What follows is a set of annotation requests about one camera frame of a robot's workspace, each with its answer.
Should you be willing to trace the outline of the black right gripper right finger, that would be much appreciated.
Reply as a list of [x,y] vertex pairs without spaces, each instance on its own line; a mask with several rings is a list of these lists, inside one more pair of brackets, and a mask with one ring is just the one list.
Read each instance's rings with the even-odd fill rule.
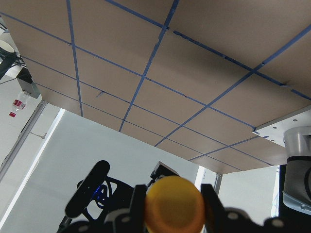
[[201,184],[205,205],[205,227],[208,233],[290,233],[289,221],[272,217],[259,225],[242,209],[224,207],[210,184]]

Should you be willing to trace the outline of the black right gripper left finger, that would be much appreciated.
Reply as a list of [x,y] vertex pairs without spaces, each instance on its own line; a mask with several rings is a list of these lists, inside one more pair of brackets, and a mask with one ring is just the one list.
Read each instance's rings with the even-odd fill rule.
[[144,206],[147,186],[136,185],[127,208],[118,208],[107,214],[104,220],[105,233],[144,233]]

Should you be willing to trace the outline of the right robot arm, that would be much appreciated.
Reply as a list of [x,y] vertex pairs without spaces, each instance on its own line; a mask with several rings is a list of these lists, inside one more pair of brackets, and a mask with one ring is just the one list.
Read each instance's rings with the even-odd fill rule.
[[[284,204],[306,214],[311,212],[311,129],[296,127],[284,133],[288,154]],[[225,208],[210,184],[197,189],[179,176],[166,176],[147,190],[134,189],[129,209],[116,210],[106,218],[115,233],[308,233],[294,220],[272,217],[254,223],[242,210]]]

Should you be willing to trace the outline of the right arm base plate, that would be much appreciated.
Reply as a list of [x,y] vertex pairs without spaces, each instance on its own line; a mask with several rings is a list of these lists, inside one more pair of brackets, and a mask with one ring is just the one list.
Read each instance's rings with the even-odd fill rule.
[[263,125],[256,127],[253,133],[266,138],[282,147],[284,144],[284,134],[287,130],[297,127],[311,126],[311,106],[304,107],[280,118],[274,119]]

